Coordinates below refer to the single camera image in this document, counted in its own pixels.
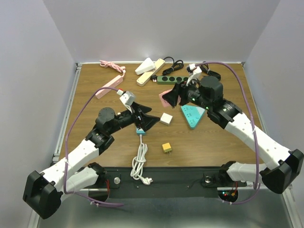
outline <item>wooden table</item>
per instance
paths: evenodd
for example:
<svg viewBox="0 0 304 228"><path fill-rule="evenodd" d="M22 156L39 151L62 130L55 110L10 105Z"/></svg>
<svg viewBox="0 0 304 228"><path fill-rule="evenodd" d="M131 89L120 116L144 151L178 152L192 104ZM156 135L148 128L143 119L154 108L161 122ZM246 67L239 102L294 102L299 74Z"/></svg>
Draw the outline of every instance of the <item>wooden table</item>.
<svg viewBox="0 0 304 228"><path fill-rule="evenodd" d="M230 160L242 163L255 163L254 152L238 138L214 124L207 117L207 114L203 116L197 128L191 130L180 106L177 106L175 109L170 107L163 108L158 94L173 88L173 85L158 85L149 81L144 87L140 87L136 84L138 76L134 72L138 64L126 64L125 66L126 75L119 87L132 91L136 95L136 102L151 107L152 111L149 114L160 117L165 112L173 116L170 126L157 123L143 137L143 142L148 145L146 166L218 166ZM256 125L260 127L243 68L240 64L231 64L231 66L241 78ZM170 67L170 64L165 65L163 69L168 67ZM237 104L248 116L239 85L232 73L220 65L211 65L210 68L219 72L222 76L221 82L224 85L224 97ZM118 72L112 68L103 68L98 64L82 66L67 130L91 94L117 75ZM184 67L182 70L173 72L171 75L187 76L188 73ZM95 124L99 110L103 107L111 107L115 112L125 110L125 107L119 100L119 96L114 91L109 92L99 100L94 97L79 117L70 134L68 141L69 151L72 151L90 132ZM97 162L104 167L131 166L132 159L137 155L139 146L139 136L136 135L135 126L128 126L114 133L113 137L115 141L110 148L91 162ZM163 153L162 144L164 143L171 144L171 154ZM60 158L63 157L64 145L60 154Z"/></svg>

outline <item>beige power strip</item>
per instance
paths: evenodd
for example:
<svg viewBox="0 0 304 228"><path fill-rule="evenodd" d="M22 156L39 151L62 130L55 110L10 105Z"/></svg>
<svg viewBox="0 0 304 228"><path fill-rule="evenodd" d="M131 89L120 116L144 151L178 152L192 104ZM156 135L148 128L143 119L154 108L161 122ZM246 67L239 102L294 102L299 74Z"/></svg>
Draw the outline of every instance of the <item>beige power strip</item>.
<svg viewBox="0 0 304 228"><path fill-rule="evenodd" d="M143 73L142 76L136 80L139 86L144 86L150 80L151 76L155 75L163 67L163 65L165 65L165 60L159 58L154 64L154 70Z"/></svg>

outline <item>white cable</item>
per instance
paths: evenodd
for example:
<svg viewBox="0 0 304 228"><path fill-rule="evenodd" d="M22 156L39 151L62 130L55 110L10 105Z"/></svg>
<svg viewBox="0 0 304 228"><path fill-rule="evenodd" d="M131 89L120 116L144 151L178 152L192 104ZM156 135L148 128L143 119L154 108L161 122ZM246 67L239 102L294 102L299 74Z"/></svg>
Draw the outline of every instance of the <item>white cable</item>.
<svg viewBox="0 0 304 228"><path fill-rule="evenodd" d="M145 154L148 151L147 144L143 143L143 137L140 134L139 135L141 143L138 147L137 156L133 158L132 160L132 171L130 176L133 177L134 180L141 180L143 184L150 185L150 183L153 181L152 178L144 178L142 177L143 174L143 165L146 162Z"/></svg>

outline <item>white wall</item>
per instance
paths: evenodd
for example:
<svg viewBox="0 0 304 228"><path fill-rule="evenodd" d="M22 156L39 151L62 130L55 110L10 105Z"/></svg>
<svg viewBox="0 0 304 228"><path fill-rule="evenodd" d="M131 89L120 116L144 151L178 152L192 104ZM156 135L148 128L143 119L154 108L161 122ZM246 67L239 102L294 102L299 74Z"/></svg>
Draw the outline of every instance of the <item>white wall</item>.
<svg viewBox="0 0 304 228"><path fill-rule="evenodd" d="M304 152L304 1L281 0L245 63L268 133ZM304 171L293 182L304 223Z"/></svg>
<svg viewBox="0 0 304 228"><path fill-rule="evenodd" d="M50 162L75 62L41 0L0 7L0 227L28 227L27 175Z"/></svg>
<svg viewBox="0 0 304 228"><path fill-rule="evenodd" d="M77 62L245 61L279 0L43 0Z"/></svg>

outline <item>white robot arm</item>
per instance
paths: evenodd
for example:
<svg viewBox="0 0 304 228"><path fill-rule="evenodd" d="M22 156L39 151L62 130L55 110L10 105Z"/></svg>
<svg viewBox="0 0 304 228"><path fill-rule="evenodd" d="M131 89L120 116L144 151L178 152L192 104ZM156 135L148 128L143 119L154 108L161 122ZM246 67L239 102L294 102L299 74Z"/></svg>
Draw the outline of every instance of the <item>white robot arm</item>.
<svg viewBox="0 0 304 228"><path fill-rule="evenodd" d="M202 107L207 110L208 117L214 123L234 134L253 151L257 146L258 155L265 162L258 166L258 182L266 185L275 193L283 193L287 186L299 175L304 159L303 153L298 149L291 151L280 145L256 126L253 130L251 121L242 110L231 101L223 98L223 85L219 82L219 79L214 76L204 76L201 80L198 80L201 72L200 65L190 64L187 67L190 75L188 81L176 83L170 92L162 96L163 99L172 107L177 105L178 97L181 98L179 103L181 106L190 102ZM255 144L253 131L257 136L257 145ZM256 174L255 164L241 164L230 161L222 166L222 178L230 181L256 183Z"/></svg>
<svg viewBox="0 0 304 228"><path fill-rule="evenodd" d="M114 141L111 134L135 124L144 131L149 130L159 117L147 115L152 109L134 102L131 92L118 91L126 111L115 114L112 108L103 108L95 121L95 126L86 138L68 155L42 172L33 171L27 179L23 200L43 219L53 215L69 193L77 193L82 188L105 183L106 172L97 163L91 163L80 172L86 163L102 154Z"/></svg>

